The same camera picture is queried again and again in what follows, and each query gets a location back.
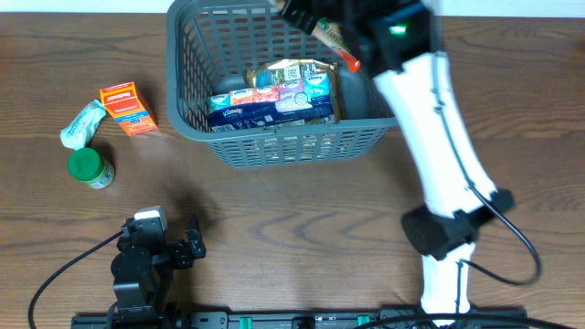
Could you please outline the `blue Kleenex tissue multipack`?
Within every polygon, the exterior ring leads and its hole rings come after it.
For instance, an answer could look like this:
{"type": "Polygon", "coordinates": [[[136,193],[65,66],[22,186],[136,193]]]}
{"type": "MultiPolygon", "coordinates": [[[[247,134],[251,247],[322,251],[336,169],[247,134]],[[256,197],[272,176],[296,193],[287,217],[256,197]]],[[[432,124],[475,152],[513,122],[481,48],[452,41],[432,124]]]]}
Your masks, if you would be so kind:
{"type": "Polygon", "coordinates": [[[232,90],[209,99],[208,121],[215,133],[273,126],[279,99],[274,87],[232,90]]]}

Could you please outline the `orange medicine box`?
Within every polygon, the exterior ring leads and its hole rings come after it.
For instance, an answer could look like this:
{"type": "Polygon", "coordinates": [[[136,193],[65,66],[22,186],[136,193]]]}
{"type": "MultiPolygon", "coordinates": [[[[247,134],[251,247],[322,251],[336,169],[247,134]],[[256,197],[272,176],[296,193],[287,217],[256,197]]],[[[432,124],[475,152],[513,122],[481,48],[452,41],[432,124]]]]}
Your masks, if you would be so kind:
{"type": "Polygon", "coordinates": [[[100,96],[106,111],[127,135],[158,129],[152,109],[133,81],[101,89],[100,96]]]}

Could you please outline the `light green packet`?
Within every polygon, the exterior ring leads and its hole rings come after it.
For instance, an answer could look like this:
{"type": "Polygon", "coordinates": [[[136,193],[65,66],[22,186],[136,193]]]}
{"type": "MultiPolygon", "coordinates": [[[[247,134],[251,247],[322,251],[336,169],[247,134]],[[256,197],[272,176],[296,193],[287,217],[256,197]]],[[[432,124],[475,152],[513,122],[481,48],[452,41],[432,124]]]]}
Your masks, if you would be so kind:
{"type": "Polygon", "coordinates": [[[101,120],[106,116],[106,110],[100,101],[94,100],[86,105],[75,119],[60,132],[62,144],[75,151],[84,148],[90,142],[101,120]]]}

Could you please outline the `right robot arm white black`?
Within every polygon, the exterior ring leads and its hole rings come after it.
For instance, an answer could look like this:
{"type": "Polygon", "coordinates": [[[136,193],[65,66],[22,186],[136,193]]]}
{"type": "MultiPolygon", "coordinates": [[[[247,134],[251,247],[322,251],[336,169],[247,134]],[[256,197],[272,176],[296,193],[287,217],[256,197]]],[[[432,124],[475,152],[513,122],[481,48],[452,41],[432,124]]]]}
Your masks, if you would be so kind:
{"type": "Polygon", "coordinates": [[[424,203],[403,215],[421,255],[421,310],[437,327],[472,312],[468,273],[479,228],[514,204],[479,161],[452,90],[432,1],[276,1],[281,18],[308,35],[320,20],[339,26],[394,113],[417,167],[424,203]]]}

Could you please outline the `green lid seasoning jar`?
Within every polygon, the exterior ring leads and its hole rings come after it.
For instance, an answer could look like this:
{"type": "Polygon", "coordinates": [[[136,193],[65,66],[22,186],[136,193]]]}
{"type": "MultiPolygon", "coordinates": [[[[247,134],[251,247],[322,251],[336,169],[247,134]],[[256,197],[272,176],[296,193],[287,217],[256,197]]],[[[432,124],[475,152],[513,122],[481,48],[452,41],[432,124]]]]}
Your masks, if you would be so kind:
{"type": "Polygon", "coordinates": [[[97,151],[81,148],[68,159],[68,171],[81,183],[92,189],[102,189],[113,182],[113,166],[97,151]]]}

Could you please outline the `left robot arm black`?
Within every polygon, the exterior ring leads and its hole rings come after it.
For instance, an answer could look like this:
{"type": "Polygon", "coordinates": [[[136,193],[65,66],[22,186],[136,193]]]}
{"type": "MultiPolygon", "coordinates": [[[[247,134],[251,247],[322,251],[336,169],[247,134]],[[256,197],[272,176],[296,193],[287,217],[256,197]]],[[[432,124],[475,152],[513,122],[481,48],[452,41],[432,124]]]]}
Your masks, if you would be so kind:
{"type": "Polygon", "coordinates": [[[106,313],[107,328],[189,328],[190,315],[170,299],[175,272],[206,257],[196,216],[185,238],[169,242],[160,215],[128,218],[111,265],[116,302],[106,313]]]}

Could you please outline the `San Remo spaghetti packet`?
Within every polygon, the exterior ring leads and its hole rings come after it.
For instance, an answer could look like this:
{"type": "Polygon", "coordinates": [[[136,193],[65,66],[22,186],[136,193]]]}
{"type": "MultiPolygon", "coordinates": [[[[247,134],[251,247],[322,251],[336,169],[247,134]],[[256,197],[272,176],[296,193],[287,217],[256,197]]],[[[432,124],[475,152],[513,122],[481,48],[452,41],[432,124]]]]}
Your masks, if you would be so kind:
{"type": "Polygon", "coordinates": [[[321,18],[317,21],[312,35],[333,50],[346,63],[350,72],[359,71],[361,63],[350,53],[350,48],[345,43],[337,23],[321,18]]]}

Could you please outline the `brown Nescafe Gold coffee bag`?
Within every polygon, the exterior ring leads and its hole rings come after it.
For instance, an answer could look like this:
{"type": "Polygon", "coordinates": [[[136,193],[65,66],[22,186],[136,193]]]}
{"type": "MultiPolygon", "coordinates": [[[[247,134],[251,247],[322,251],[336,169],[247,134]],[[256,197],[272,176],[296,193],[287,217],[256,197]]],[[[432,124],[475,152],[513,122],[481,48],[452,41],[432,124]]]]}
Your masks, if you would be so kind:
{"type": "Polygon", "coordinates": [[[335,123],[343,118],[339,68],[316,59],[281,59],[249,69],[244,80],[252,88],[274,87],[278,126],[335,123]]]}

